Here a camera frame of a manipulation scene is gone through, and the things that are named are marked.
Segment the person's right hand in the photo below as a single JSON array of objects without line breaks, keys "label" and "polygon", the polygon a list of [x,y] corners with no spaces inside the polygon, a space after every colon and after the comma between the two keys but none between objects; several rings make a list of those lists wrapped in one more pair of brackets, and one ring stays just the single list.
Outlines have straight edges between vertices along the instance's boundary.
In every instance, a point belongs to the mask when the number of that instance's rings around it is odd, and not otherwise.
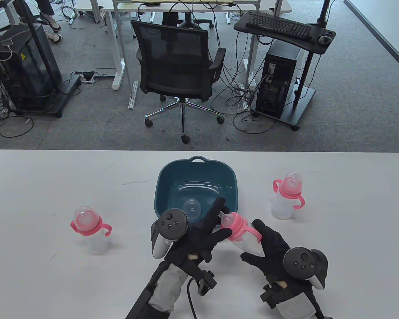
[{"label": "person's right hand", "polygon": [[289,275],[283,266],[283,258],[290,249],[289,245],[279,232],[266,226],[262,220],[253,220],[252,226],[262,235],[261,245],[264,256],[242,253],[241,260],[261,270],[270,285],[278,285],[282,289],[287,288]]}]

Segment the person's left hand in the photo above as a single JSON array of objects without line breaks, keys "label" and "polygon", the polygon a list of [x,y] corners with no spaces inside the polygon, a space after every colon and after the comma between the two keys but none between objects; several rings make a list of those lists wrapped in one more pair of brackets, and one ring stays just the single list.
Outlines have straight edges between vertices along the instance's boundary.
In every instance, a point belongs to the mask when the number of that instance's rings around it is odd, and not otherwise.
[{"label": "person's left hand", "polygon": [[216,198],[204,219],[189,226],[185,235],[172,244],[164,259],[177,267],[181,267],[186,260],[197,265],[203,261],[208,263],[214,247],[232,235],[230,228],[215,230],[222,221],[219,214],[230,213],[225,204],[226,198]]}]

